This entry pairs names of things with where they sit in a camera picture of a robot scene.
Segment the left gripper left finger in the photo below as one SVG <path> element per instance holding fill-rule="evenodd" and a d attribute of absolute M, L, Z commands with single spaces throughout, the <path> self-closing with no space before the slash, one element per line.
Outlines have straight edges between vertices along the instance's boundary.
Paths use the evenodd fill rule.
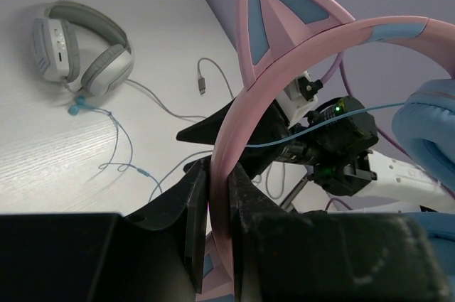
<path fill-rule="evenodd" d="M 150 291 L 201 291 L 208 214 L 208 175 L 184 175 L 126 216 L 143 233 L 139 277 Z"/>

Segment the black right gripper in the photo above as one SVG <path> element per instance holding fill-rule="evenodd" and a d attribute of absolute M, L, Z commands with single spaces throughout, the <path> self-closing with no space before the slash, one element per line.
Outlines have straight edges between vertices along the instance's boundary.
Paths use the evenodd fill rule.
<path fill-rule="evenodd" d="M 176 140 L 213 146 L 232 103 L 233 101 L 229 102 L 203 121 L 179 131 Z M 290 127 L 278 103 L 273 102 L 260 119 L 247 143 L 253 145 L 278 141 L 305 129 L 306 127 L 300 123 Z M 274 146 L 245 149 L 245 172 L 251 178 L 263 173 L 267 166 L 274 161 L 313 166 L 316 164 L 316 146 L 311 143 L 306 134 Z M 183 172 L 186 175 L 200 172 L 208 175 L 210 159 L 191 161 L 184 165 Z"/>

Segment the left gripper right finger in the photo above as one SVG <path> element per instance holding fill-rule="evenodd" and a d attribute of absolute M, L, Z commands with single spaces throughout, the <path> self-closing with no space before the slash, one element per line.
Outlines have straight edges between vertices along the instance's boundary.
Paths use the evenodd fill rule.
<path fill-rule="evenodd" d="M 227 184 L 236 301 L 312 301 L 310 220 L 283 211 L 240 164 Z"/>

